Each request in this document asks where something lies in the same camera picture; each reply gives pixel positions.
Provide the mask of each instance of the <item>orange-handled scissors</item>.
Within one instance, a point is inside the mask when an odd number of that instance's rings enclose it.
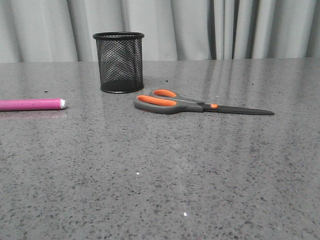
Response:
[[[142,109],[157,114],[175,114],[180,112],[214,112],[247,115],[275,114],[274,112],[268,110],[206,104],[203,101],[180,96],[168,89],[152,90],[149,96],[139,95],[134,99],[133,104],[137,109]]]

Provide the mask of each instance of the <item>curtain fold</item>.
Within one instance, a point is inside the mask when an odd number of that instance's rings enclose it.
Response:
[[[144,60],[320,57],[320,0],[1,0],[0,62],[97,61],[118,31]]]

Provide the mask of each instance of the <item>gray granite countertop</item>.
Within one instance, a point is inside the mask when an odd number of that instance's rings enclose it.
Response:
[[[146,61],[145,88],[100,91],[97,62],[1,63],[1,240],[320,239],[320,58]],[[167,88],[274,116],[155,114]]]

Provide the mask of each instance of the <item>mesh cup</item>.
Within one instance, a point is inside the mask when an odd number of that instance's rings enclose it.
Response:
[[[96,40],[100,89],[124,94],[144,88],[142,76],[142,38],[140,32],[102,32]]]

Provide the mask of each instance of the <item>marker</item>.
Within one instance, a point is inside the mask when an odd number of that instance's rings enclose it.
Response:
[[[64,108],[66,108],[66,100],[61,98],[0,100],[0,111],[60,110]]]

